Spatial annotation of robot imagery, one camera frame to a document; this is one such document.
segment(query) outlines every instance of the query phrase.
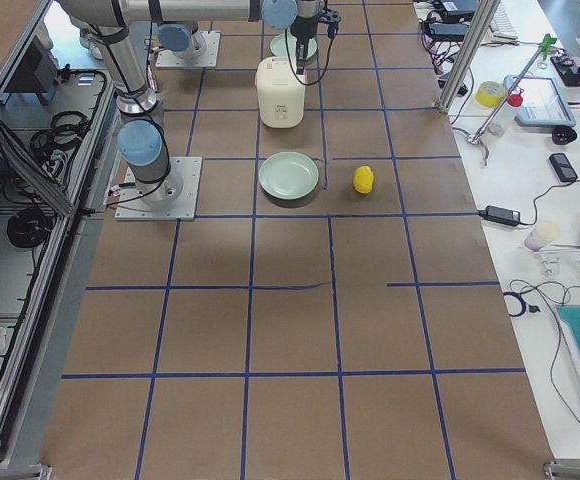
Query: blue joint cap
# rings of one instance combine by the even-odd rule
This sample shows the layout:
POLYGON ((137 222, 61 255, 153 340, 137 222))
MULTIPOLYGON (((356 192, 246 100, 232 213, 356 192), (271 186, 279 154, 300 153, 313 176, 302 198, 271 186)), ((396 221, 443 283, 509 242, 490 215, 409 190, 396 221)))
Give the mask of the blue joint cap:
POLYGON ((296 0, 263 0, 261 19, 271 28, 285 30, 297 18, 296 0))
POLYGON ((178 23, 164 23, 159 26, 159 41, 168 50, 183 52, 192 39, 188 27, 178 23))
POLYGON ((117 135, 117 145, 126 161, 136 167, 153 164, 163 149, 157 127, 145 120, 126 123, 117 135))

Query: yellow object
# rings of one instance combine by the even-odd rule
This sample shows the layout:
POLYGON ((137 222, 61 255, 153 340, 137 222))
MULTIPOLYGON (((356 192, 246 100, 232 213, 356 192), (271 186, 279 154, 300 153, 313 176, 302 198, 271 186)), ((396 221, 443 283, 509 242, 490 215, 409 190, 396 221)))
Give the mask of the yellow object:
POLYGON ((357 168, 354 171, 354 177, 352 178, 352 186, 354 189, 363 193, 364 195, 372 191, 372 185, 374 184, 374 172, 370 167, 364 165, 357 168))
POLYGON ((479 85, 475 99, 484 107, 494 108, 501 103, 506 93, 505 87, 500 83, 483 82, 479 85))

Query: yellow tape roll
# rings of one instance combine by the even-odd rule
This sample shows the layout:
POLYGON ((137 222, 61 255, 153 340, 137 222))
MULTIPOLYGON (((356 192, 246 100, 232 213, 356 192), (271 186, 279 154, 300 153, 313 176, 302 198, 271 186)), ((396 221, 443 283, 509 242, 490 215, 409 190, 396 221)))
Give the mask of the yellow tape roll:
POLYGON ((483 82, 475 96, 477 102, 484 107, 496 107, 506 96, 506 89, 497 82, 483 82))

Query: green clamp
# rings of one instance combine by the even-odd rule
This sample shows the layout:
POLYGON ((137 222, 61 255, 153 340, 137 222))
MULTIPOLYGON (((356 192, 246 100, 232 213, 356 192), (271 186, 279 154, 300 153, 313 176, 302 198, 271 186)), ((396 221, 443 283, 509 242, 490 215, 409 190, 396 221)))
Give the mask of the green clamp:
POLYGON ((555 43, 557 43, 557 37, 553 37, 549 33, 546 33, 539 45, 541 48, 541 53, 543 53, 543 59, 548 58, 548 54, 550 53, 550 47, 552 47, 555 43))

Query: black round object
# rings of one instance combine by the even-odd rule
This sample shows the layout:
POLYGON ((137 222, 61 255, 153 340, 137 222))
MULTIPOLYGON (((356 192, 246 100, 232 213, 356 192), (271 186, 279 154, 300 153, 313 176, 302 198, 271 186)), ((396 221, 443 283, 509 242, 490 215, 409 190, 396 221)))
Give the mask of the black round object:
POLYGON ((565 125, 557 125, 552 129, 552 141, 555 145, 567 145, 577 139, 574 128, 565 125))
POLYGON ((33 248, 45 242, 51 230, 50 218, 40 208, 30 207, 10 217, 6 233, 15 247, 33 248))

